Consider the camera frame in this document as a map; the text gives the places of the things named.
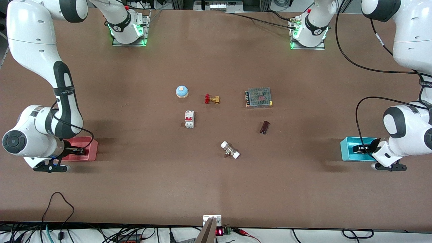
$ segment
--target blue button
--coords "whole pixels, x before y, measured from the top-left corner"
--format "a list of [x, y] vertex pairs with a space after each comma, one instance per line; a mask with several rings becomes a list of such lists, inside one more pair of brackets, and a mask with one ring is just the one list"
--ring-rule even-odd
[[175, 90], [175, 94], [179, 97], [179, 98], [184, 98], [189, 94], [188, 89], [186, 88], [186, 86], [180, 85], [179, 87], [177, 87], [177, 89]]

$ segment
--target metal mounting plate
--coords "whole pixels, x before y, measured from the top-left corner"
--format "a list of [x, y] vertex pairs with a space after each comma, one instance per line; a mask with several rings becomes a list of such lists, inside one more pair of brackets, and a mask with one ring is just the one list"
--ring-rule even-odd
[[205, 214], [205, 215], [203, 216], [203, 225], [206, 224], [207, 220], [208, 220], [210, 217], [215, 217], [215, 218], [217, 219], [217, 226], [218, 226], [218, 227], [222, 226], [222, 215], [211, 215], [211, 214]]

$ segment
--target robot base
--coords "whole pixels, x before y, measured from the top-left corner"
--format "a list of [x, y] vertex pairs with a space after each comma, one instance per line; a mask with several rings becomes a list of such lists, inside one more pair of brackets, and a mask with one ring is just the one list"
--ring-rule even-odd
[[114, 37], [112, 38], [112, 46], [146, 46], [147, 45], [147, 38], [149, 36], [149, 28], [150, 28], [150, 17], [151, 14], [148, 16], [144, 16], [142, 18], [142, 21], [139, 21], [139, 25], [137, 26], [137, 31], [141, 34], [143, 34], [141, 37], [139, 37], [136, 41], [129, 43], [129, 44], [122, 44], [118, 42]]
[[298, 22], [292, 23], [288, 21], [288, 26], [293, 26], [297, 28], [295, 30], [293, 29], [289, 30], [289, 46], [291, 50], [325, 50], [325, 45], [324, 45], [325, 34], [324, 34], [324, 38], [322, 38], [321, 43], [319, 45], [314, 47], [306, 47], [300, 44], [298, 40], [293, 38], [293, 36], [298, 36], [301, 28], [300, 24]]

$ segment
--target red wire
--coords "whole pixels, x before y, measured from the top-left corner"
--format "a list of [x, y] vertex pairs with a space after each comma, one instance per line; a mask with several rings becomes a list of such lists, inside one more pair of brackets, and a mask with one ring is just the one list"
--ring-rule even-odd
[[248, 234], [247, 237], [254, 238], [254, 239], [256, 239], [259, 243], [261, 243], [261, 241], [260, 241], [259, 239], [257, 239], [257, 238], [254, 237], [254, 236], [251, 236], [250, 234]]

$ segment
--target metal frame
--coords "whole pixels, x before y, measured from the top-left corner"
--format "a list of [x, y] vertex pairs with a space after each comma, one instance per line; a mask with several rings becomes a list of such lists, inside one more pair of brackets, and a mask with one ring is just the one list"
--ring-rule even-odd
[[216, 217], [208, 218], [201, 229], [200, 234], [198, 234], [195, 243], [215, 243], [217, 224], [218, 220]]

